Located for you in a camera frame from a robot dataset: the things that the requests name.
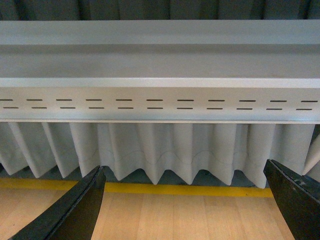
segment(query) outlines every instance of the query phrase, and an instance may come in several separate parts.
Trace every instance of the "curtain fold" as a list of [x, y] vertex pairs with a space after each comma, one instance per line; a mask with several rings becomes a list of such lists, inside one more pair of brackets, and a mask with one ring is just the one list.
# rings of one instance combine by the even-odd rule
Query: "curtain fold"
[[298, 20], [320, 19], [320, 0], [6, 0], [0, 19]]
[[10, 175], [29, 166], [36, 178], [54, 166], [63, 178], [77, 167], [85, 176], [97, 165], [109, 166], [118, 180], [143, 169], [154, 184], [165, 170], [174, 171], [187, 184], [199, 170], [208, 170], [231, 185], [235, 170], [241, 170], [264, 188], [267, 159], [300, 175], [309, 169], [312, 176], [320, 174], [320, 138], [310, 147], [314, 128], [313, 124], [2, 122], [0, 161]]

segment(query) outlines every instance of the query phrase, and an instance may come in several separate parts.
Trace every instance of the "yellow line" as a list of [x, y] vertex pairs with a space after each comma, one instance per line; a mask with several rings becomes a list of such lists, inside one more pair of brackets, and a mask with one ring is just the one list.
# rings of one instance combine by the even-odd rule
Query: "yellow line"
[[[22, 178], [0, 178], [0, 188], [64, 190], [72, 188], [77, 181], [43, 180]], [[166, 194], [166, 195], [202, 195], [221, 197], [258, 197], [273, 198], [269, 188], [233, 187], [233, 186], [192, 186], [192, 185], [153, 185], [139, 183], [106, 182], [107, 193]]]

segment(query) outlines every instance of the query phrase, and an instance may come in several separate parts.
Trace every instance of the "dark gray curtain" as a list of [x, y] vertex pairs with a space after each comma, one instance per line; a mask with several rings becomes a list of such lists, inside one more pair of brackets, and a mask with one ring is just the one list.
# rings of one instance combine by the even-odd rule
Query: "dark gray curtain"
[[320, 0], [0, 0], [0, 20], [320, 19]]

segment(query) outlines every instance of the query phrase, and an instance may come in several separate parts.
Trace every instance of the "wooden floor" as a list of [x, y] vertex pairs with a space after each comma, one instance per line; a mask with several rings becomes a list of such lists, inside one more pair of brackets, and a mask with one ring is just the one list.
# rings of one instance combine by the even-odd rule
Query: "wooden floor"
[[[0, 189], [0, 240], [65, 191]], [[293, 240], [273, 198], [104, 193], [93, 240]]]

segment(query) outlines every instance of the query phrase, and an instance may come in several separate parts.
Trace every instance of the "black object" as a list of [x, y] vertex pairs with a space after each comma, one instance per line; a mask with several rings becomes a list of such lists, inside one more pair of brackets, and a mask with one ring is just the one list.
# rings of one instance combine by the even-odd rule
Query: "black object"
[[105, 183], [103, 167], [97, 166], [9, 240], [90, 240]]
[[320, 240], [320, 183], [269, 159], [263, 172], [294, 238]]

